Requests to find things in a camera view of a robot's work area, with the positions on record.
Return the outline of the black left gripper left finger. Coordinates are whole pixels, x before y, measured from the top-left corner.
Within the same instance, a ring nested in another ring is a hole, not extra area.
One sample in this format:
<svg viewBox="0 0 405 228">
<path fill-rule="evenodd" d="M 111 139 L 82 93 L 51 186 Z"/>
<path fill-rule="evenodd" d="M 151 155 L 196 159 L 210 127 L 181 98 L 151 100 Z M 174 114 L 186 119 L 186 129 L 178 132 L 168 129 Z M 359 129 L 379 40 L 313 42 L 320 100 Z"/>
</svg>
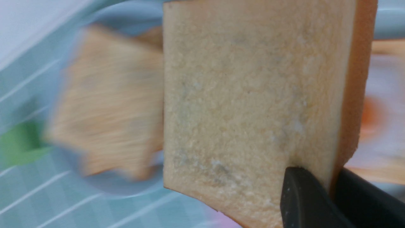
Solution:
<svg viewBox="0 0 405 228">
<path fill-rule="evenodd" d="M 284 228 L 354 228 L 311 172 L 285 169 L 280 211 Z"/>
</svg>

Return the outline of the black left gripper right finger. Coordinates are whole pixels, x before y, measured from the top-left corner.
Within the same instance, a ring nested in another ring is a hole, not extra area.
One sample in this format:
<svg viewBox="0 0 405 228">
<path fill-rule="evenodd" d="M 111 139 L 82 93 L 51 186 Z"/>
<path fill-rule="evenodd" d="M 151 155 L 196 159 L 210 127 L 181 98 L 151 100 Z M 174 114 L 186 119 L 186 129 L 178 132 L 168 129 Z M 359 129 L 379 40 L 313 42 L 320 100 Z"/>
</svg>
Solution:
<svg viewBox="0 0 405 228">
<path fill-rule="evenodd" d="M 334 202 L 356 228 L 404 228 L 405 204 L 343 168 Z"/>
</svg>

